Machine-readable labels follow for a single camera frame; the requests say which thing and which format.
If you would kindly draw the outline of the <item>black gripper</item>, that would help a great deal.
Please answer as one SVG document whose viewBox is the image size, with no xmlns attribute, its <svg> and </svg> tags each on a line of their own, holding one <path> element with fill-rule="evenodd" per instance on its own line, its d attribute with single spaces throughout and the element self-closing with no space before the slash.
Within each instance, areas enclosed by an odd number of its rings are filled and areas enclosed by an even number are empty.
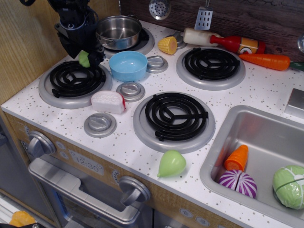
<svg viewBox="0 0 304 228">
<path fill-rule="evenodd" d="M 85 21 L 79 27 L 64 27 L 57 23 L 54 27 L 57 30 L 59 40 L 65 51 L 76 58 L 80 51 L 86 51 L 90 67 L 98 67 L 105 59 L 105 49 L 97 41 L 95 30 L 97 22 L 89 23 Z"/>
</svg>

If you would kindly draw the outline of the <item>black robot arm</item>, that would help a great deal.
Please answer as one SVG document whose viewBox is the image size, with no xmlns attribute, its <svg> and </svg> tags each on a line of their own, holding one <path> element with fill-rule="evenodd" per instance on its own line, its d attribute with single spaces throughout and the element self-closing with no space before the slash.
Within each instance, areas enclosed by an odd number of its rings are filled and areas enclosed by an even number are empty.
<svg viewBox="0 0 304 228">
<path fill-rule="evenodd" d="M 59 14 L 55 24 L 57 35 L 65 51 L 76 58 L 81 51 L 88 53 L 90 66 L 97 67 L 104 61 L 104 48 L 97 40 L 97 13 L 87 0 L 50 0 L 52 9 Z"/>
</svg>

